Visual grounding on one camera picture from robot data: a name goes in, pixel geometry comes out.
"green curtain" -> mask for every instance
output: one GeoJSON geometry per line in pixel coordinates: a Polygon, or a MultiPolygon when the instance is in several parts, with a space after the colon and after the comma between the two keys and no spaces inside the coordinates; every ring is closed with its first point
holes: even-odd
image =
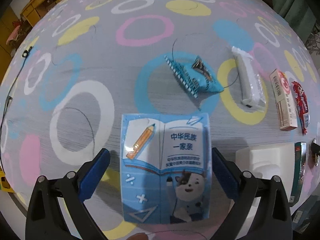
{"type": "Polygon", "coordinates": [[[305,0],[272,0],[274,11],[283,17],[303,42],[306,42],[316,17],[305,0]]]}

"blue gripper pad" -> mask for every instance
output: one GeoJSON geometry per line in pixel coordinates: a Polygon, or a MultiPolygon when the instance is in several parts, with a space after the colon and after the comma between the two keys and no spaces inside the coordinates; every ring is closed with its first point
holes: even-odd
{"type": "Polygon", "coordinates": [[[237,200],[239,197],[239,184],[229,171],[228,167],[221,160],[215,148],[212,149],[212,171],[227,197],[229,199],[237,200]]]}
{"type": "Polygon", "coordinates": [[[110,164],[110,153],[107,149],[102,149],[102,154],[98,159],[94,160],[87,174],[83,177],[79,184],[78,197],[81,202],[92,197],[98,183],[110,164]]]}

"plus sign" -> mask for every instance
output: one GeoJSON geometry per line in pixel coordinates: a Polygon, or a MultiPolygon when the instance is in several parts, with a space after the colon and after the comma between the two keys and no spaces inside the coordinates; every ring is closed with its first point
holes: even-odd
{"type": "Polygon", "coordinates": [[[139,203],[142,203],[143,201],[148,201],[146,198],[145,198],[146,195],[144,194],[141,194],[141,196],[136,196],[136,198],[139,199],[139,203]]]}

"white wrapped package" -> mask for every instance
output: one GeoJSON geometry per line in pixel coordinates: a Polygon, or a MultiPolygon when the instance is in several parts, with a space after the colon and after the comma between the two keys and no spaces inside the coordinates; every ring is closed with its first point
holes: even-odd
{"type": "Polygon", "coordinates": [[[253,57],[236,47],[232,47],[236,59],[242,90],[242,104],[263,112],[266,108],[266,98],[263,93],[260,75],[251,65],[253,57]]]}

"metal screw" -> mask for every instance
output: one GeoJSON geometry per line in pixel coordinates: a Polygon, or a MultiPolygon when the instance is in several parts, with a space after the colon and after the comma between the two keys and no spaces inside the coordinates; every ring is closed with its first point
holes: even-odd
{"type": "Polygon", "coordinates": [[[275,180],[275,182],[280,182],[281,181],[279,176],[274,176],[273,179],[275,180]]]}
{"type": "Polygon", "coordinates": [[[252,174],[249,171],[244,171],[243,176],[246,178],[251,178],[252,174]]]}
{"type": "Polygon", "coordinates": [[[40,176],[40,177],[38,178],[38,182],[43,182],[43,181],[44,181],[44,179],[45,179],[45,177],[44,177],[44,176],[40,176]]]}
{"type": "Polygon", "coordinates": [[[68,178],[68,179],[72,179],[75,175],[76,175],[76,173],[75,173],[74,171],[69,171],[69,172],[67,173],[67,178],[68,178]]]}

